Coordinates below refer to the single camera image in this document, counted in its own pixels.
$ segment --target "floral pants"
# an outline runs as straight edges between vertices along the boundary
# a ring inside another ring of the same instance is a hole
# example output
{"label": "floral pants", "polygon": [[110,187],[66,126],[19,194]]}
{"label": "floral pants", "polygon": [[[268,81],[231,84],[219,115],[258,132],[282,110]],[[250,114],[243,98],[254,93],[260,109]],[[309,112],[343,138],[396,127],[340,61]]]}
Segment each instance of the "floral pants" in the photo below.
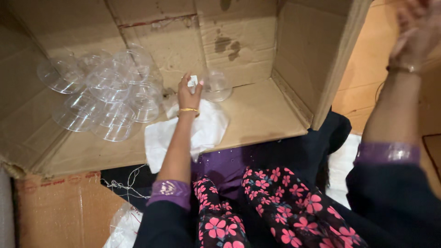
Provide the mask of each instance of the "floral pants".
{"label": "floral pants", "polygon": [[[228,201],[220,202],[212,181],[201,177],[193,187],[200,247],[250,247],[242,219]],[[317,188],[308,189],[288,168],[247,169],[242,187],[281,247],[368,247]]]}

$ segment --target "purple fabric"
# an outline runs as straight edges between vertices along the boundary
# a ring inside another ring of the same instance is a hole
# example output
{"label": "purple fabric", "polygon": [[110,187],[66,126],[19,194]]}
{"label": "purple fabric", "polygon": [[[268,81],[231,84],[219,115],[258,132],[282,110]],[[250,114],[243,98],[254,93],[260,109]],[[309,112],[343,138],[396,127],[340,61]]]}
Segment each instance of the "purple fabric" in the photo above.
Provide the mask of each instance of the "purple fabric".
{"label": "purple fabric", "polygon": [[370,164],[419,164],[418,146],[407,143],[362,142],[359,145],[354,165]]}
{"label": "purple fabric", "polygon": [[198,161],[191,164],[192,181],[208,176],[222,196],[237,199],[246,165],[254,162],[256,149],[257,146],[252,145],[201,154]]}
{"label": "purple fabric", "polygon": [[152,185],[152,195],[147,206],[157,201],[167,200],[190,211],[190,194],[190,185],[184,182],[176,180],[156,181]]}

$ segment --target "stacked plastic cups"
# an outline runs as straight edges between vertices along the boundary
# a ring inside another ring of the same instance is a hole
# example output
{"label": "stacked plastic cups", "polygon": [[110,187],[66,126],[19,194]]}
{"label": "stacked plastic cups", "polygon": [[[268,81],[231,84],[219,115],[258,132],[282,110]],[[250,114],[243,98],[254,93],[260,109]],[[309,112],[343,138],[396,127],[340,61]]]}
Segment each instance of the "stacked plastic cups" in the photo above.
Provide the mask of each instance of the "stacked plastic cups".
{"label": "stacked plastic cups", "polygon": [[134,122],[150,122],[159,115],[162,76],[152,77],[154,62],[141,46],[113,56],[105,51],[49,59],[38,68],[38,76],[51,89],[73,94],[52,117],[60,126],[91,131],[109,141],[127,139]]}

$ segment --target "water stain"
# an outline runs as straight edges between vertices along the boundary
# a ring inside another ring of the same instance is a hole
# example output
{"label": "water stain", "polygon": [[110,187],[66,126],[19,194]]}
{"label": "water stain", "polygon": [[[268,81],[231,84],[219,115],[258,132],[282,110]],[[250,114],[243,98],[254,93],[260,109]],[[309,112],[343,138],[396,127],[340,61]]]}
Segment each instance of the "water stain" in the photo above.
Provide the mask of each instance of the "water stain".
{"label": "water stain", "polygon": [[220,0],[220,8],[227,11],[231,6],[231,0]]}
{"label": "water stain", "polygon": [[218,37],[214,41],[214,51],[223,53],[227,50],[227,46],[231,44],[231,39],[228,37]]}
{"label": "water stain", "polygon": [[231,44],[230,49],[233,50],[232,53],[228,54],[228,59],[230,61],[235,60],[237,57],[239,57],[240,52],[240,42],[235,41],[233,44]]}

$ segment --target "cardboard box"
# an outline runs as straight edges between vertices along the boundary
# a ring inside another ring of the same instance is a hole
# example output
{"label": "cardboard box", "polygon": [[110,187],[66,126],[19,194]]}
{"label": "cardboard box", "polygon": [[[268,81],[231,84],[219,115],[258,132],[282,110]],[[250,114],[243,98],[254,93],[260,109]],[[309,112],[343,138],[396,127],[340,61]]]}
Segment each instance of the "cardboard box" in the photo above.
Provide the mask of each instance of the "cardboard box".
{"label": "cardboard box", "polygon": [[35,73],[44,56],[146,47],[176,89],[187,70],[221,68],[235,88],[216,149],[304,135],[323,123],[370,0],[47,0],[1,9],[1,161],[45,176],[146,162],[142,132],[112,143],[51,119],[66,96]]}

